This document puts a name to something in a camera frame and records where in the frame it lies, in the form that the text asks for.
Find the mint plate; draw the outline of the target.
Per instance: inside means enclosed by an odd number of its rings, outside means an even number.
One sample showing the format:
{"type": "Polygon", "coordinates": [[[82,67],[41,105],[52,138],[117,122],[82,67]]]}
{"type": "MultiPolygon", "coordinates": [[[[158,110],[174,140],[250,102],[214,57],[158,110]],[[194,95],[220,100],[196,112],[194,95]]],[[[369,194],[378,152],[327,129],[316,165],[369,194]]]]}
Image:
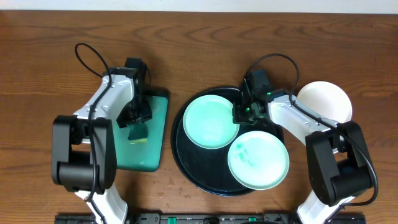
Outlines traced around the mint plate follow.
{"type": "Polygon", "coordinates": [[[188,104],[183,113],[183,130],[197,146],[219,149],[238,135],[239,124],[233,122],[233,104],[219,95],[203,95],[188,104]]]}
{"type": "Polygon", "coordinates": [[[267,190],[280,184],[290,164],[284,143],[264,131],[250,131],[236,138],[227,161],[232,176],[253,190],[267,190]]]}

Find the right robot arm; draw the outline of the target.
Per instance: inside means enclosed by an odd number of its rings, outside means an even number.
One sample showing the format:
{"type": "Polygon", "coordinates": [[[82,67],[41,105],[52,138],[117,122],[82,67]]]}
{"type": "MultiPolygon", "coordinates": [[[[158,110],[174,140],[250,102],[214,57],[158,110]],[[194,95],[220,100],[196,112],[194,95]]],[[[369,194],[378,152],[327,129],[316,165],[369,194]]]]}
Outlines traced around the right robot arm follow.
{"type": "Polygon", "coordinates": [[[234,123],[280,126],[306,147],[312,191],[298,207],[296,223],[330,223],[346,207],[375,201],[379,182],[357,123],[322,117],[292,91],[273,89],[263,70],[247,71],[239,90],[234,123]]]}

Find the black rectangular soapy water tray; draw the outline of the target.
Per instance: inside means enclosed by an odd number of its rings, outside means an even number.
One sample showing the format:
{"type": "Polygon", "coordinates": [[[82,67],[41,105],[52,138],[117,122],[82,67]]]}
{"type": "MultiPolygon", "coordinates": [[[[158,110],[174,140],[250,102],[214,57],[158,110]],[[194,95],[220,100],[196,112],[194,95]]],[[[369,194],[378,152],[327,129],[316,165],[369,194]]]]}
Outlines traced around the black rectangular soapy water tray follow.
{"type": "Polygon", "coordinates": [[[162,89],[148,90],[144,96],[152,110],[152,119],[144,123],[148,128],[146,142],[130,144],[129,127],[121,129],[117,124],[113,126],[118,169],[154,172],[159,168],[169,107],[169,92],[162,89]]]}

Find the green scouring sponge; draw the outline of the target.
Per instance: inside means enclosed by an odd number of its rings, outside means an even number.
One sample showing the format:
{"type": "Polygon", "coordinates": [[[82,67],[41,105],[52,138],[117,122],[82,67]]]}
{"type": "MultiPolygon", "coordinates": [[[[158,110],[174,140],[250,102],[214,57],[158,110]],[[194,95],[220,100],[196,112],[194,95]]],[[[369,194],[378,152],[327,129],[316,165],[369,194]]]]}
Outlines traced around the green scouring sponge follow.
{"type": "Polygon", "coordinates": [[[130,144],[146,142],[148,138],[148,128],[144,123],[132,124],[129,127],[128,140],[130,144]]]}

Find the white plate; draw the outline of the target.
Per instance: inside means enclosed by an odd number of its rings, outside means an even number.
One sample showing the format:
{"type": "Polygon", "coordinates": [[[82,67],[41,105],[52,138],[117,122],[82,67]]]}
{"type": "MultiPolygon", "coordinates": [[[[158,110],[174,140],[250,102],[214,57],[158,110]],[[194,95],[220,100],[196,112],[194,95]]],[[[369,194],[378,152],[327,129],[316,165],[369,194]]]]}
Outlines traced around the white plate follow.
{"type": "Polygon", "coordinates": [[[351,100],[339,86],[333,83],[311,82],[299,91],[297,99],[307,108],[339,123],[345,123],[352,118],[351,100]]]}

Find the round black serving tray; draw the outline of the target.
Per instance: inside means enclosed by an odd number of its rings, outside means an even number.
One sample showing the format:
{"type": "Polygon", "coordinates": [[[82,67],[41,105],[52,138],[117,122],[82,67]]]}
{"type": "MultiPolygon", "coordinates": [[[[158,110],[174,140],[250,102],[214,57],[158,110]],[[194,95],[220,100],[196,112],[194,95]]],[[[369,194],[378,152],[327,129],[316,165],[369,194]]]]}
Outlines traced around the round black serving tray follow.
{"type": "Polygon", "coordinates": [[[188,104],[203,95],[219,95],[230,102],[241,99],[241,92],[236,87],[219,87],[200,92],[190,98],[178,112],[172,127],[171,147],[174,159],[183,175],[200,189],[215,195],[237,196],[251,193],[231,174],[228,167],[228,151],[233,141],[250,131],[264,131],[277,137],[284,143],[282,127],[265,120],[255,124],[240,124],[238,135],[227,146],[219,149],[204,149],[197,146],[183,130],[183,113],[188,104]]]}

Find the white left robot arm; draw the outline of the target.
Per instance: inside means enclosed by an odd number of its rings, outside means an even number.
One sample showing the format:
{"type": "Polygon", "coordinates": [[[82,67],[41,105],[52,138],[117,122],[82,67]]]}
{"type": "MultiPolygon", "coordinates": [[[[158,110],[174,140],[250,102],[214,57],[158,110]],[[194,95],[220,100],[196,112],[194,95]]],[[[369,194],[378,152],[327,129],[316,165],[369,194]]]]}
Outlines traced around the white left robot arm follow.
{"type": "Polygon", "coordinates": [[[114,180],[117,170],[115,130],[126,144],[147,136],[152,118],[144,98],[147,65],[127,58],[123,67],[107,68],[97,92],[73,115],[59,115],[52,126],[52,180],[81,197],[95,223],[125,223],[128,205],[114,180]]]}

